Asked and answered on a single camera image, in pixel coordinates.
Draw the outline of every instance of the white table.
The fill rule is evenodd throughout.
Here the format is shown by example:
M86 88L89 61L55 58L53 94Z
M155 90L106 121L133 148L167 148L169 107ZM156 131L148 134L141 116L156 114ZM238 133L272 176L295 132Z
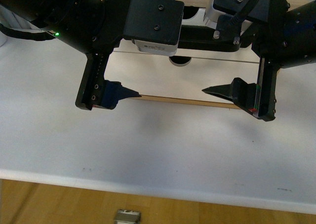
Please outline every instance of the white table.
M130 66L148 63L135 55ZM211 75L221 84L256 80L256 66L206 63L215 75L225 71ZM58 40L0 47L0 179L316 214L315 64L281 71L270 123L240 110L133 99L82 111L75 98L84 66L85 56ZM148 80L159 75L156 68Z

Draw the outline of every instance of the black cylinder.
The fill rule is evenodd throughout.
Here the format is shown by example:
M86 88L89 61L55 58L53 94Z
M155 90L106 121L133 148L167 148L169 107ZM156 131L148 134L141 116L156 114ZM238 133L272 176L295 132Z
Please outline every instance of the black cylinder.
M276 60L282 68L316 62L316 1L285 15L285 41Z
M88 53L105 19L101 0L0 0L0 4L56 38Z

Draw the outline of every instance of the black cable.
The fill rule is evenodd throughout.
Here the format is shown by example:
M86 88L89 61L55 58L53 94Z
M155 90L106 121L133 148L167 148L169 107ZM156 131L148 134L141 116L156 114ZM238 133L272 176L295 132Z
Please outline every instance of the black cable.
M0 31L9 37L22 39L22 40L45 41L45 40L55 39L55 37L53 37L52 35L46 32L43 32L43 33L22 32L22 31L7 28L1 23L0 23Z
M250 12L255 8L256 4L259 0L249 0L246 5L241 9L240 12L237 12L233 18L231 19L230 23L232 25L241 24L246 20L246 17L250 14Z

